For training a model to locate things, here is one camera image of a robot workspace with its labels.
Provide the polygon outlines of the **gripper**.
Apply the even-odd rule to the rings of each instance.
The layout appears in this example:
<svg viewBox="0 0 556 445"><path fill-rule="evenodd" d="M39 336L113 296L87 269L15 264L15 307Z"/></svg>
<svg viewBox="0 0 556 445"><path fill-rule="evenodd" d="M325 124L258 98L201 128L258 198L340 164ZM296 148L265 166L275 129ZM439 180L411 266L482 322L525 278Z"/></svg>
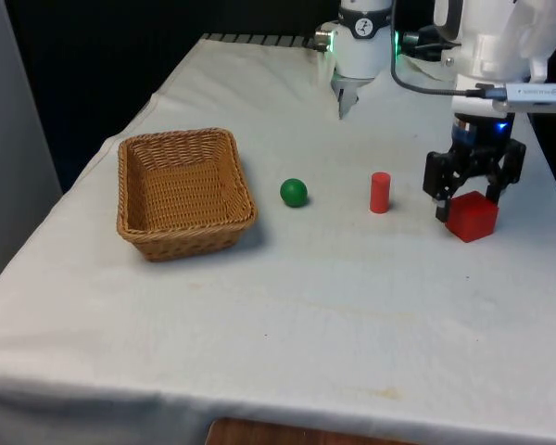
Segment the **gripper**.
<svg viewBox="0 0 556 445"><path fill-rule="evenodd" d="M482 173L487 178L486 199L499 203L510 184L520 181L525 145L510 141L512 114L504 118L455 113L451 147L447 153L430 152L426 157L423 191L436 203L436 218L449 219L451 200L471 177L471 162L456 151L460 146L479 148Z"/></svg>

